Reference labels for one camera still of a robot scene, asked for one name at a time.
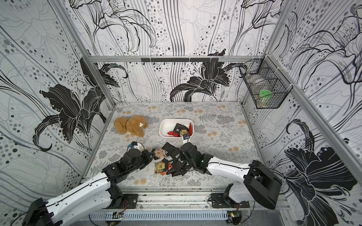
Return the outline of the red foil tea bag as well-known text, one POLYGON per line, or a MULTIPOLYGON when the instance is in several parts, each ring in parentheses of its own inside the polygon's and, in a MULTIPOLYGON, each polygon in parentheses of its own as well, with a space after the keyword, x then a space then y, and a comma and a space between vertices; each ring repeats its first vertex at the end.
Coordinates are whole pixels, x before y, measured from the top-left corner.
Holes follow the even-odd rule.
POLYGON ((170 135, 170 136, 173 136, 173 137, 179 137, 180 136, 180 134, 178 132, 175 132, 175 131, 170 131, 167 134, 170 135))

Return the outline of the black tea bag sachet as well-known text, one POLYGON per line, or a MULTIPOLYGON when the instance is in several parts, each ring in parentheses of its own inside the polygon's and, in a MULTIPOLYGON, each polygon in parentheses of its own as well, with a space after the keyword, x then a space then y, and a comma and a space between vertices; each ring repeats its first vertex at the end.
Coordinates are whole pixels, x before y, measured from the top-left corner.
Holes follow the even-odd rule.
POLYGON ((185 125, 180 124, 180 123, 176 123, 176 125, 175 125, 175 127, 174 127, 174 129, 173 129, 173 132, 175 132, 175 133, 177 133, 177 134, 180 135, 180 132, 181 132, 182 130, 185 130, 185 131, 187 131, 187 132, 189 131, 188 127, 186 127, 185 125))

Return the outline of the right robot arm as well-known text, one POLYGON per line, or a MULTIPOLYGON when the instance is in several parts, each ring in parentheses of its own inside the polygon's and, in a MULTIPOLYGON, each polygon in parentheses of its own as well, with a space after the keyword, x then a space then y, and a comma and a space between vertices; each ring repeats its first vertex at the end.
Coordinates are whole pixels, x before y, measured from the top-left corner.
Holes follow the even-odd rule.
POLYGON ((233 163, 210 154, 201 153, 191 143, 174 149, 172 176, 185 175, 188 171, 229 178, 239 184, 229 184, 223 201, 230 207, 254 200, 261 206, 274 210, 280 195, 282 180, 260 161, 233 163))

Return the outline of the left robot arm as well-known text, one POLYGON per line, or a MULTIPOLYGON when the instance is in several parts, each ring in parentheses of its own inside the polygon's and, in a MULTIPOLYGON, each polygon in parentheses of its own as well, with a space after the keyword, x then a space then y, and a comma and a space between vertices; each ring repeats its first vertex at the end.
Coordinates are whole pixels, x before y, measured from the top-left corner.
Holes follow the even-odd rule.
POLYGON ((124 156, 93 178, 47 201, 39 198, 25 213, 23 226, 68 226, 101 209, 124 208, 129 202, 118 183, 135 170, 144 169, 154 159, 154 152, 128 150, 124 156))

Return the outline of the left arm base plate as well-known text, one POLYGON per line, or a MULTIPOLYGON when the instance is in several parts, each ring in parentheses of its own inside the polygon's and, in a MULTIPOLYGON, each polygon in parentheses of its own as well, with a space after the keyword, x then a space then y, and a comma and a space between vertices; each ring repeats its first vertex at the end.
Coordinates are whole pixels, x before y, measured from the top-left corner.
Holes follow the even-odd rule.
POLYGON ((123 194, 120 197, 116 198, 114 201, 112 201, 111 208, 122 210, 136 209, 138 197, 138 194, 123 194))

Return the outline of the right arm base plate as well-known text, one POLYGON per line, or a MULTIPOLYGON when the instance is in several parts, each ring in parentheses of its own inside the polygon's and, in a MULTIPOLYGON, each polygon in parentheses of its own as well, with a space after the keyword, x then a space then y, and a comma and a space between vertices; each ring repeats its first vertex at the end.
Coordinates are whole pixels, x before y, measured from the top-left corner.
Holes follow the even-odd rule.
POLYGON ((222 193, 212 193, 208 198, 208 201, 211 202, 211 205, 214 209, 223 209, 223 208, 232 208, 232 209, 246 209, 250 207, 248 201, 242 201, 236 203, 229 197, 225 196, 222 193))

